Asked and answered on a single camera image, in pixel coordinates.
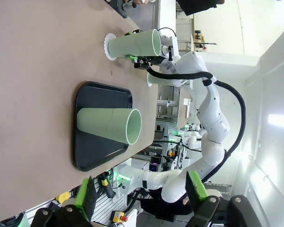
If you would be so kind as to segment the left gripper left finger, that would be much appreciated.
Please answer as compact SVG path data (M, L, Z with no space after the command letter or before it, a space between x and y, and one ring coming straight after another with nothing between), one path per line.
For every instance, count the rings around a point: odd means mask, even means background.
M91 227L97 201L94 178L85 178L75 202L56 211L40 208L35 213L32 227Z

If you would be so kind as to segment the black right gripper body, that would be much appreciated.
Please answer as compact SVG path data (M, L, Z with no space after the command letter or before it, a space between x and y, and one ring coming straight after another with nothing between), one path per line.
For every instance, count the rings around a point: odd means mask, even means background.
M166 60L166 58L162 56L146 56L143 57L143 65L148 69L153 65L160 66L164 60Z

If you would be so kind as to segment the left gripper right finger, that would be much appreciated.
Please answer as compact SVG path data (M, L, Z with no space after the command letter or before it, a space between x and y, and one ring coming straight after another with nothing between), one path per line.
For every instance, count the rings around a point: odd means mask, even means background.
M247 197L236 195L226 200L209 195L196 171L186 173L186 192L194 215L187 227L260 227L262 226Z

